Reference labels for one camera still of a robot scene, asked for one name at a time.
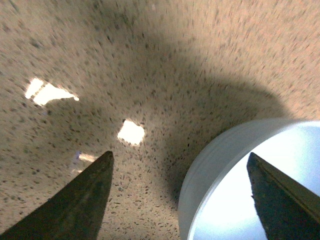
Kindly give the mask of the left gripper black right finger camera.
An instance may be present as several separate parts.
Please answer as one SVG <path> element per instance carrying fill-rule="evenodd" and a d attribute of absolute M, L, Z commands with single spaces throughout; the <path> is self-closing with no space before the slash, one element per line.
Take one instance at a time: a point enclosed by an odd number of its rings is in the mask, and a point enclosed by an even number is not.
<path fill-rule="evenodd" d="M 320 197 L 251 152 L 246 165 L 254 207 L 269 240 L 318 240 Z"/>

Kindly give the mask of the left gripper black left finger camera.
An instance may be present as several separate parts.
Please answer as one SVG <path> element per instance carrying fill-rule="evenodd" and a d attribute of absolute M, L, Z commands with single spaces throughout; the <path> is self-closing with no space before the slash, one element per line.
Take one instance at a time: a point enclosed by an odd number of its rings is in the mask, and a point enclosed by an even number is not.
<path fill-rule="evenodd" d="M 112 186 L 106 151 L 43 205 L 1 234 L 2 240 L 95 240 Z"/>

